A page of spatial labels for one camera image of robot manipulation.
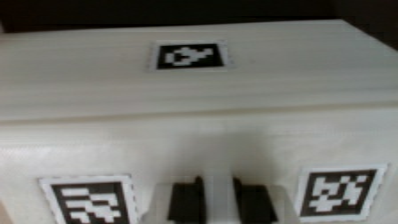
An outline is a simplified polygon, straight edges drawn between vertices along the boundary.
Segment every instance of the printed square marker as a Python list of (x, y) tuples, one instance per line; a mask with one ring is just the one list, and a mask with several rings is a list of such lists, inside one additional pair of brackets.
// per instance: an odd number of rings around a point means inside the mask
[(59, 224), (137, 224), (128, 175), (43, 178), (41, 187)]
[(366, 220), (386, 170), (388, 165), (304, 169), (295, 203), (302, 222)]
[(224, 41), (158, 42), (155, 44), (151, 69), (199, 69), (230, 67), (230, 55)]

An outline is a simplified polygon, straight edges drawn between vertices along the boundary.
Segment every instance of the white surface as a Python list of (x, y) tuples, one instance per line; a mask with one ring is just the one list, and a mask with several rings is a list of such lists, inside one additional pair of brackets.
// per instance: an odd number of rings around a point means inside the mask
[[(148, 73), (155, 40), (226, 39), (228, 73)], [(295, 198), (304, 166), (389, 163), (370, 219), (398, 220), (398, 54), (342, 21), (4, 34), (0, 198), (54, 224), (38, 178), (157, 183), (231, 168)]]
[[(148, 72), (155, 41), (219, 39), (235, 69)], [(6, 34), (0, 120), (391, 103), (397, 61), (340, 20)]]

